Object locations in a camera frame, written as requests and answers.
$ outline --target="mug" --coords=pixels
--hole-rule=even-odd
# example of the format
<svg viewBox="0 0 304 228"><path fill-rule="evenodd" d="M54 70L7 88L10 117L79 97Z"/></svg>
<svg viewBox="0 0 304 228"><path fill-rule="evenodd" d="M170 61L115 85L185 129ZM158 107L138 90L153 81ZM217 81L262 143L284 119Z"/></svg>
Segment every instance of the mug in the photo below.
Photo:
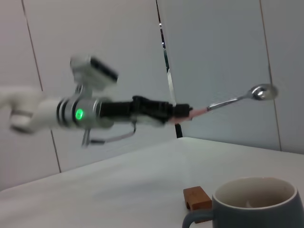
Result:
<svg viewBox="0 0 304 228"><path fill-rule="evenodd" d="M201 220L213 220L213 228L304 228L304 210L294 185L276 178L242 178L219 187L212 209L189 213L182 228Z"/></svg>

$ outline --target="metal spoon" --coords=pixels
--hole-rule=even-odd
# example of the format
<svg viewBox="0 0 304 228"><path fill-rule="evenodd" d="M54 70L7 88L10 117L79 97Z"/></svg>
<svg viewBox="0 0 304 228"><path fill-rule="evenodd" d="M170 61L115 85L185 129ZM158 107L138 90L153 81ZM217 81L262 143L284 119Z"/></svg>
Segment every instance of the metal spoon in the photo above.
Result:
<svg viewBox="0 0 304 228"><path fill-rule="evenodd" d="M255 87L252 87L245 95L225 101L225 102L221 102L221 103L216 103L216 104L212 104L210 106L207 107L207 112L235 103L237 101L243 100L243 99L253 99L253 100L257 100L257 101L266 101L266 100L273 100L277 97L278 95L278 90L275 86L271 85L271 84L260 84L260 85L256 85Z"/></svg>

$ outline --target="green led light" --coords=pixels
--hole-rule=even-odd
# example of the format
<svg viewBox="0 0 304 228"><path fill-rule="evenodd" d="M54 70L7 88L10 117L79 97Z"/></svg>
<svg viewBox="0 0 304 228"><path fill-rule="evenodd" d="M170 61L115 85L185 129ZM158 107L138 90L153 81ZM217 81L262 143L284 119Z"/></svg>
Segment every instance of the green led light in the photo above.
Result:
<svg viewBox="0 0 304 228"><path fill-rule="evenodd" d="M81 120L82 117L84 117L84 111L82 109L77 109L75 117L77 120Z"/></svg>

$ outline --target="table surface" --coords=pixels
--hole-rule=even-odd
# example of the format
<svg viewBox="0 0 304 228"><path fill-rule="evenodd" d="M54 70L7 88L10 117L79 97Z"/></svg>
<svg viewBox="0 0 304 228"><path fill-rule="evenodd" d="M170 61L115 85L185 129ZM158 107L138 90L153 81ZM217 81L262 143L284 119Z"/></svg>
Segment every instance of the table surface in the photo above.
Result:
<svg viewBox="0 0 304 228"><path fill-rule="evenodd" d="M248 176L285 179L304 195L304 156L176 139L4 190L0 227L178 228L187 213L183 189L200 185L211 196Z"/></svg>

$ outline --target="small wooden block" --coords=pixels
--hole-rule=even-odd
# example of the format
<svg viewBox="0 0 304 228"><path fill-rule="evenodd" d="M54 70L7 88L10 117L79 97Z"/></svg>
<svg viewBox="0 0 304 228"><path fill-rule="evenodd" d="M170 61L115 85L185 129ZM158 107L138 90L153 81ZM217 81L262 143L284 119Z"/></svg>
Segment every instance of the small wooden block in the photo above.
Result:
<svg viewBox="0 0 304 228"><path fill-rule="evenodd" d="M212 209L212 200L200 186L184 189L184 198L186 207L191 211L199 209Z"/></svg>

